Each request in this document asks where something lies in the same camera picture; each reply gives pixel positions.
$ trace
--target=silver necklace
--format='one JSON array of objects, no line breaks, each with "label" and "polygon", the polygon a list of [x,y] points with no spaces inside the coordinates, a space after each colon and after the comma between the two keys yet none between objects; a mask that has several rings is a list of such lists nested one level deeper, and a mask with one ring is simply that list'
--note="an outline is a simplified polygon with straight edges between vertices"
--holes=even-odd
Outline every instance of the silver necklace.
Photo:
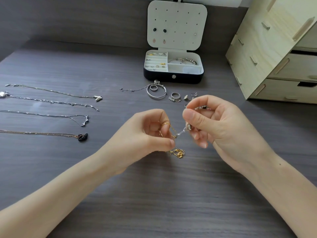
[{"label": "silver necklace", "polygon": [[[50,114],[37,114],[37,113],[29,113],[29,112],[20,112],[20,111],[12,111],[12,110],[0,110],[0,112],[3,113],[14,113],[14,114],[30,114],[30,115],[38,115],[43,117],[58,117],[58,118],[70,118],[73,120],[76,124],[78,124],[81,127],[84,127],[86,123],[88,122],[88,115],[50,115]],[[76,120],[74,120],[72,117],[82,116],[85,117],[85,122],[82,124],[78,123]]]},{"label": "silver necklace", "polygon": [[52,136],[64,136],[64,137],[72,137],[78,139],[78,141],[85,141],[88,138],[88,134],[65,134],[65,133],[38,133],[38,132],[20,132],[20,131],[11,131],[11,130],[3,130],[0,129],[0,133],[7,134],[24,134],[24,135],[52,135]]},{"label": "silver necklace", "polygon": [[78,106],[85,106],[85,107],[91,107],[94,110],[98,111],[97,108],[95,108],[92,105],[89,104],[81,104],[81,103],[67,103],[67,102],[59,102],[59,101],[50,101],[50,100],[45,100],[45,99],[36,99],[36,98],[23,98],[23,97],[17,97],[17,96],[12,96],[9,92],[0,92],[0,98],[17,98],[17,99],[26,99],[26,100],[34,100],[34,101],[41,101],[41,102],[48,102],[48,103],[59,103],[59,104],[68,104],[71,106],[78,105]]},{"label": "silver necklace", "polygon": [[99,101],[99,100],[102,99],[101,96],[92,96],[92,97],[89,97],[89,96],[77,96],[77,95],[62,93],[62,92],[53,91],[53,90],[49,90],[49,89],[44,89],[44,88],[35,88],[35,87],[26,86],[26,85],[22,85],[22,84],[7,84],[6,87],[8,87],[8,86],[39,89],[39,90],[44,90],[44,91],[48,91],[48,92],[54,92],[54,93],[58,93],[58,94],[64,94],[64,95],[68,95],[68,96],[72,96],[72,97],[76,97],[76,98],[95,98],[96,101]]},{"label": "silver necklace", "polygon": [[[151,95],[151,94],[149,93],[149,88],[150,88],[152,91],[155,92],[155,91],[157,91],[158,86],[161,87],[161,88],[163,88],[164,91],[165,91],[165,93],[164,93],[164,95],[162,95],[162,96],[155,97],[155,96],[153,96],[153,95]],[[158,100],[158,99],[162,99],[162,98],[165,97],[165,95],[167,95],[166,88],[164,87],[164,85],[162,85],[162,84],[160,83],[159,80],[154,80],[154,83],[151,83],[151,84],[149,84],[149,85],[146,85],[144,88],[140,88],[140,89],[138,89],[138,90],[120,88],[120,91],[121,91],[121,92],[123,92],[123,91],[136,92],[136,91],[140,91],[140,90],[145,89],[145,88],[146,88],[147,94],[148,94],[151,98],[153,98],[153,99],[157,99],[157,100]]]}]

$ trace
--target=right hand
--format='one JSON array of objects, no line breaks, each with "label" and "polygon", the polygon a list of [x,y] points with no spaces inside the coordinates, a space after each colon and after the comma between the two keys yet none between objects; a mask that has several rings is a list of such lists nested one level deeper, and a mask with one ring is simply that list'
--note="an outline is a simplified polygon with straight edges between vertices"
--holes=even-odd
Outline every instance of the right hand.
[{"label": "right hand", "polygon": [[[205,105],[212,110],[193,110]],[[211,95],[195,98],[183,111],[183,118],[195,127],[190,133],[200,147],[206,148],[209,141],[220,157],[243,175],[274,157],[247,117],[228,101]]]}]

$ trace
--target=gray wooden desk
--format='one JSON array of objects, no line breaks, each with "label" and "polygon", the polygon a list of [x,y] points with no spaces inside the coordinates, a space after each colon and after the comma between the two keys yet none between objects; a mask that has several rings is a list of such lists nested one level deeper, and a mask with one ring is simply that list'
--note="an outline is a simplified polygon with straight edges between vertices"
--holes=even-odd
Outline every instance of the gray wooden desk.
[{"label": "gray wooden desk", "polygon": [[[29,100],[0,100],[0,109],[43,114],[87,114],[85,128],[68,119],[0,113],[1,129],[89,133],[89,140],[0,134],[0,209],[42,187],[97,151],[134,113],[163,108],[173,127],[184,127],[185,102],[150,99],[139,89],[146,50],[71,44],[29,43],[0,63],[0,90],[15,96],[88,103],[100,109]],[[164,83],[168,93],[198,92],[235,103],[273,149],[317,184],[317,106],[246,101],[224,56],[204,56],[205,76],[198,85]],[[26,84],[103,100],[78,99],[29,88]],[[295,237],[288,226],[240,174],[212,147],[204,150],[188,134],[177,140],[182,160],[156,152],[133,164],[91,193],[49,237]]]}]

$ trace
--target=black jewelry box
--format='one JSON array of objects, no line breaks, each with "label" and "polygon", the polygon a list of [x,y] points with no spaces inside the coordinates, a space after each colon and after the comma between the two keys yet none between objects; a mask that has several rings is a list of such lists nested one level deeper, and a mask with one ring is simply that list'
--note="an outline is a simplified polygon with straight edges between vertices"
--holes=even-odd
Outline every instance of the black jewelry box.
[{"label": "black jewelry box", "polygon": [[207,8],[201,4],[154,0],[148,7],[144,77],[161,82],[199,83],[204,75],[196,50],[201,44]]}]

